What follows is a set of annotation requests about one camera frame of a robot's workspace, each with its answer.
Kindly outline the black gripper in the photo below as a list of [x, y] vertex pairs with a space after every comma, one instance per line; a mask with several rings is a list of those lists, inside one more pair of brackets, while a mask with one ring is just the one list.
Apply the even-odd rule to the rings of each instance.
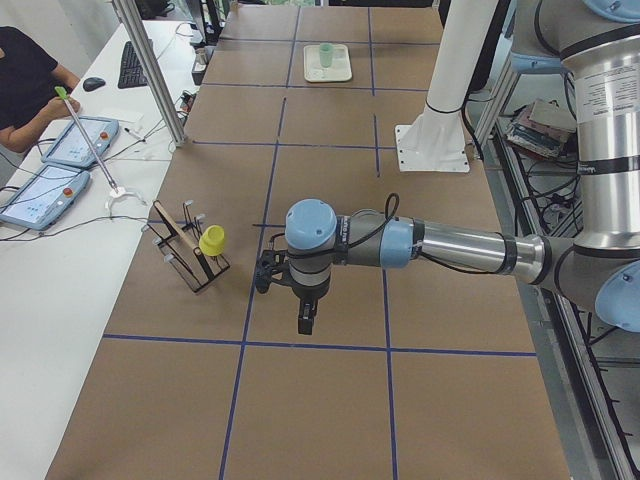
[[293, 287], [293, 293], [299, 299], [298, 333], [311, 335], [317, 313], [318, 302], [329, 291], [328, 284], [316, 286], [298, 285]]

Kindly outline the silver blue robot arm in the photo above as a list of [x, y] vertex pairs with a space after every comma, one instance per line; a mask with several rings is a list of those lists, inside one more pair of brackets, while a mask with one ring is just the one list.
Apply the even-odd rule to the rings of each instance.
[[317, 198], [286, 216], [284, 282], [312, 331], [335, 264], [402, 268], [426, 258], [475, 274], [511, 275], [627, 330], [639, 328], [639, 5], [521, 1], [518, 68], [565, 68], [575, 84], [582, 228], [573, 238], [498, 229], [480, 165], [467, 166], [455, 118], [491, 21], [491, 1], [451, 5], [424, 112], [396, 129], [392, 182], [417, 218], [362, 209], [339, 216]]

